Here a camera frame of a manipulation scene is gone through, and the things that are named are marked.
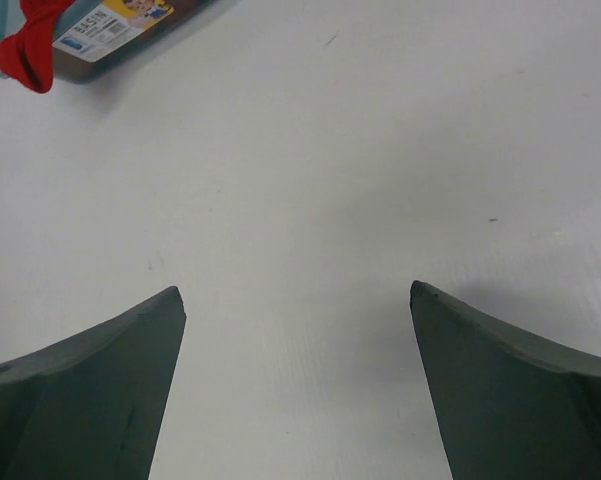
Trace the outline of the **clear blue plastic bin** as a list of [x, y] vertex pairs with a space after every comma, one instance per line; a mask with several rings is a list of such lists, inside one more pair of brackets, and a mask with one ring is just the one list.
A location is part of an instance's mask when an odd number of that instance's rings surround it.
[[[95, 80], [196, 17], [218, 14], [230, 5], [229, 1], [74, 1], [54, 29], [53, 82]], [[20, 1], [0, 1], [0, 42], [24, 22]], [[1, 69], [0, 78], [14, 80]]]

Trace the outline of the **red t shirt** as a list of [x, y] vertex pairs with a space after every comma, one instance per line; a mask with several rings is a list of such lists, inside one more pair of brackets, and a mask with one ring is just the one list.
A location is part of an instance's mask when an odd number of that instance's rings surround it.
[[51, 89], [54, 29], [73, 3], [73, 0], [20, 1], [24, 25], [0, 42], [0, 69], [6, 76], [39, 94]]

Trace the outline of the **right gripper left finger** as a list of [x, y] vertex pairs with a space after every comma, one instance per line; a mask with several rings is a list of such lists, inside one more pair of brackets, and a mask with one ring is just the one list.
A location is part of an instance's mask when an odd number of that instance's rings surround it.
[[0, 363], [0, 479], [146, 479], [184, 335], [171, 286]]

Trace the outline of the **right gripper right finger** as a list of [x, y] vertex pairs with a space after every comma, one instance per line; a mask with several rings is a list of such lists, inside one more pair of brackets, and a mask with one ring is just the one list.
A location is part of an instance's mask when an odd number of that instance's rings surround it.
[[601, 357], [410, 288], [412, 322], [455, 479], [601, 479]]

